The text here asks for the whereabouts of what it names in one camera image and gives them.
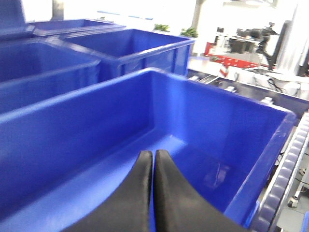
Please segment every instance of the bin wall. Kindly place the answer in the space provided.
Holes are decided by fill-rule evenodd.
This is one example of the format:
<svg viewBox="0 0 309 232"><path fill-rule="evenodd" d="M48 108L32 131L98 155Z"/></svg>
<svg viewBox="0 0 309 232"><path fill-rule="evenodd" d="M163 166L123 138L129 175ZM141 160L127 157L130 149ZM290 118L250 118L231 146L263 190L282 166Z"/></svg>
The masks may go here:
<svg viewBox="0 0 309 232"><path fill-rule="evenodd" d="M125 26L112 22L87 19L35 22L27 25L34 26L34 34L43 37L83 31L114 31L125 28Z"/></svg>
<svg viewBox="0 0 309 232"><path fill-rule="evenodd" d="M211 94L205 94L204 88L185 81L156 82L154 89L157 91L154 94L156 126L209 157L200 157L195 152L194 159L187 158L190 166L183 162L183 157L175 157L177 166L194 188L221 212L231 204L245 211L234 218L244 224L281 149L282 144L273 154L265 152L286 113L236 99L225 91L214 89ZM258 161L264 163L259 168L255 167ZM248 176L253 169L257 179L251 179L251 183ZM252 191L247 190L249 202L246 206L233 202L246 184Z"/></svg>
<svg viewBox="0 0 309 232"><path fill-rule="evenodd" d="M120 145L152 125L150 79L140 76L87 96L40 103L0 119L0 215L48 184L65 178L91 159L108 157Z"/></svg>
<svg viewBox="0 0 309 232"><path fill-rule="evenodd" d="M26 40L0 45L0 114L98 82L99 61Z"/></svg>
<svg viewBox="0 0 309 232"><path fill-rule="evenodd" d="M89 49L102 60L100 81L153 67L187 75L193 40L160 33L127 29L107 33L69 35L62 40Z"/></svg>

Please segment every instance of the white wall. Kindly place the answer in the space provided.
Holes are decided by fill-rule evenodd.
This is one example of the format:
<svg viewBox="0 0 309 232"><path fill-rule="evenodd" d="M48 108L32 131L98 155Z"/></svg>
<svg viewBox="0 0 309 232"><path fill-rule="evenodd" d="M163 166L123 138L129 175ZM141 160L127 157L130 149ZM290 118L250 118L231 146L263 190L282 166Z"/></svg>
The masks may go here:
<svg viewBox="0 0 309 232"><path fill-rule="evenodd" d="M250 6L244 2L224 3L221 7L217 3L206 0L204 4L211 10L204 9L201 13L198 32L199 38L194 52L203 53L206 42L214 42L217 27L225 29L224 33L235 35L238 28L263 28L274 22L274 30L280 33L285 20L291 20L298 0L279 0L276 8L270 6ZM277 44L278 36L271 36L267 51L272 54Z"/></svg>
<svg viewBox="0 0 309 232"><path fill-rule="evenodd" d="M182 28L191 26L195 0L181 3L178 0L64 0L64 6L65 19L104 16L118 24L148 30L152 30L155 24L167 24L171 34L179 35ZM118 13L120 16L100 14L98 10ZM129 15L153 20L136 19Z"/></svg>
<svg viewBox="0 0 309 232"><path fill-rule="evenodd" d="M22 0L26 22L49 21L53 16L52 0Z"/></svg>

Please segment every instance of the bin rim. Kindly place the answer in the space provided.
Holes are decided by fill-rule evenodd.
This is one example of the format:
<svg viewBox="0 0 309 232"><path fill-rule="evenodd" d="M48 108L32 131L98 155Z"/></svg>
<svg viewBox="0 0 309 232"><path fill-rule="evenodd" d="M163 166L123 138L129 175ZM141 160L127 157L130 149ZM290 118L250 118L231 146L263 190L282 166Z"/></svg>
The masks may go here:
<svg viewBox="0 0 309 232"><path fill-rule="evenodd" d="M32 33L34 26L28 25L24 27L1 29L0 36L10 35L10 34L19 34L19 33Z"/></svg>
<svg viewBox="0 0 309 232"><path fill-rule="evenodd" d="M47 46L53 47L57 50L65 50L66 52L70 52L70 53L79 53L77 51L72 51L71 49L68 49L66 47L61 47L57 44L53 44L53 43L49 43L46 39L43 38L33 38L33 39L25 39L22 41L9 41L9 42L4 42L4 43L0 43L0 48L2 47L7 47L10 45L22 45L22 44L45 44ZM3 81L0 82L0 90L1 89L5 89L11 85L15 85L16 83L24 83L24 82L28 82L31 80L35 80L35 79L40 79L40 78L45 78L47 76L53 75L53 74L57 74L59 72L69 72L69 71L73 71L73 70L78 70L78 69L82 69L82 68L86 68L86 67L91 67L91 66L97 66L100 64L100 60L95 58L94 56L85 56L82 53L79 53L79 55L81 57L84 57L86 59L89 59L89 61L82 63L82 64L76 64L76 65L72 65L69 67L65 67L65 68L59 68L59 69L55 69L52 71L46 71L43 73L39 73L39 74L34 74L34 75L28 75L28 76L23 76L21 78L17 78L17 79L13 79L13 80L8 80L8 81Z"/></svg>
<svg viewBox="0 0 309 232"><path fill-rule="evenodd" d="M53 22L58 22L58 21L75 21L75 20L80 20L80 19L70 19L70 20L57 20ZM113 31L113 30L121 30L125 28L126 26L124 25L118 25L112 22L105 22L101 20L94 20L94 19L81 19L81 20L87 20L87 21L94 21L94 22L101 22L101 23L106 23L108 25L99 25L99 26L88 26L88 27L75 27L75 28L70 28L70 29L54 29L54 30L43 30L43 29L38 29L35 28L33 34L36 36L52 36L52 35L60 35L60 34L68 34L68 33L78 33L78 32L83 32L83 31L94 31L94 30L107 30L107 31ZM43 21L43 22L38 22L38 23L48 23L50 21ZM35 27L36 22L29 23L30 25L33 25Z"/></svg>
<svg viewBox="0 0 309 232"><path fill-rule="evenodd" d="M117 30L117 31L126 31L126 30L144 31L144 30L139 30L139 29L122 29L122 30ZM65 41L66 38L82 37L82 36L87 36L87 35L103 34L103 33L109 33L109 32L115 32L115 31L95 31L95 32L72 33L72 34L65 35L63 37L58 37L58 39L60 39L63 42L63 44L65 44L66 46L70 47L73 50L97 56L99 58L104 59L104 61L110 62L112 64L115 64L115 63L123 64L123 63L126 63L128 61L147 58L149 56L157 55L157 54L160 54L162 52L166 52L166 51L173 50L173 49L176 49L176 48L179 48L179 47L191 45L195 42L194 39L189 38L189 37L165 35L165 34L153 32L153 31L144 31L144 32L147 32L147 33L161 34L161 35L165 35L165 36L182 38L184 40L180 41L180 42L176 42L176 43L169 43L169 44L166 44L166 45L163 45L163 46L150 48L150 49L147 49L147 50L144 50L144 51L141 51L141 52L136 52L136 53L121 56L121 57L115 57L115 56L107 55L107 54L104 54L102 52L87 48L85 46L81 46L81 45L78 45L78 44L75 44L75 43ZM57 42L57 40L55 38L53 38L53 40L51 40L51 41L53 41L52 43L60 43L59 41Z"/></svg>
<svg viewBox="0 0 309 232"><path fill-rule="evenodd" d="M128 73L128 74L125 74L123 76L120 76L120 77L117 77L117 78L114 78L114 79L110 79L110 80L107 80L107 81L104 81L104 82L101 82L101 83L97 83L97 84L94 84L94 85L91 85L91 86L87 86L87 87L84 87L82 89L78 89L78 90L74 90L74 91L71 91L71 92L68 92L68 93L65 93L65 94L62 94L62 95L58 95L58 96L37 102L35 104L26 106L22 109L16 109L16 110L13 110L13 111L10 111L10 112L7 112L7 113L3 113L3 114L0 115L0 123L3 122L5 120L4 118L6 118L6 117L12 117L12 116L17 117L20 114L19 112L22 112L21 113L22 115L24 114L24 112L33 112L36 109L38 109L39 106L45 106L46 107L46 106L49 106L49 105L55 105L58 102L64 102L66 100L84 95L88 92L92 92L94 90L98 90L98 89L103 88L103 87L111 86L111 85L114 85L116 83L122 82L124 80L134 78L136 76L146 74L146 73L160 73L160 74L165 75L168 78L173 78L173 79L177 79L179 81L188 82L189 85L198 85L200 87L209 89L209 90L214 91L214 92L224 93L225 95L229 95L229 96L236 98L236 99L237 98L243 99L247 102L254 102L256 104L262 105L263 107L269 107L269 108L273 108L275 110L283 111L287 114L285 119L283 120L283 122L285 124L290 124L291 120L293 120L293 118L296 118L296 114L294 112L292 112L288 109L282 108L280 106L267 105L265 103L262 103L260 101L255 100L255 99L247 98L247 97L244 97L244 96L241 96L241 95L236 95L232 92L228 92L224 89L220 89L220 88L217 88L217 87L214 87L214 86L211 86L211 85L205 85L203 83L192 82L192 81L188 80L186 77L175 74L175 73L170 73L170 72L158 69L158 68L150 67L150 68L145 68L145 69L138 70L138 71L135 71L135 72L132 72L132 73Z"/></svg>

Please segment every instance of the cable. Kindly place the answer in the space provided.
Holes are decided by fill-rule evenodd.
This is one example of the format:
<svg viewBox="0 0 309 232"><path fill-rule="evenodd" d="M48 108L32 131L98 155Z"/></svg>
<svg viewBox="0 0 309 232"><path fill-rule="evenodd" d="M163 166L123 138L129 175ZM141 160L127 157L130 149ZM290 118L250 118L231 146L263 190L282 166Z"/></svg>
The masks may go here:
<svg viewBox="0 0 309 232"><path fill-rule="evenodd" d="M303 183L303 184L305 184L305 185L309 185L309 183L304 182L304 181L302 181L302 180L300 180L300 179L297 179L296 177L295 177L295 180L298 180L300 183Z"/></svg>
<svg viewBox="0 0 309 232"><path fill-rule="evenodd" d="M274 87L275 91L277 91L277 92L279 92L279 93L283 93L283 90L284 90L284 91L286 92L285 89L280 88L279 86L276 85L274 79L269 78L269 79L267 80L267 82L268 82L272 87Z"/></svg>

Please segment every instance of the floor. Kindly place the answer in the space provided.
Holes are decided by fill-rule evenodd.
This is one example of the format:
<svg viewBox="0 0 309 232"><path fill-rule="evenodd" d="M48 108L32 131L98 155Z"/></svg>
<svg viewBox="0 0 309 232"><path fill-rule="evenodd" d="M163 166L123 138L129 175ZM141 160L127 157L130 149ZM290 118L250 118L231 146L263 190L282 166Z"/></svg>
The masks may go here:
<svg viewBox="0 0 309 232"><path fill-rule="evenodd" d="M304 155L300 164L300 168L307 168L309 164L309 156ZM301 179L301 175L297 174L297 179ZM292 189L289 194L289 198L292 197L299 185L299 181L296 179L293 182ZM300 232L304 219L304 214L309 211L309 191L305 191L301 194L297 208L290 208L287 205L284 207L277 225L287 232Z"/></svg>
<svg viewBox="0 0 309 232"><path fill-rule="evenodd" d="M212 75L218 75L220 72L221 64L211 62L206 57L191 57L189 61L189 69L195 71L204 72ZM303 160L300 164L300 168L306 168L309 164L309 156L304 155ZM292 184L292 188L289 194L289 198L292 197L299 185L299 181L296 179ZM287 205L282 210L277 225L283 228L285 232L300 232L304 214L309 211L309 191L301 194L297 208L290 208Z"/></svg>

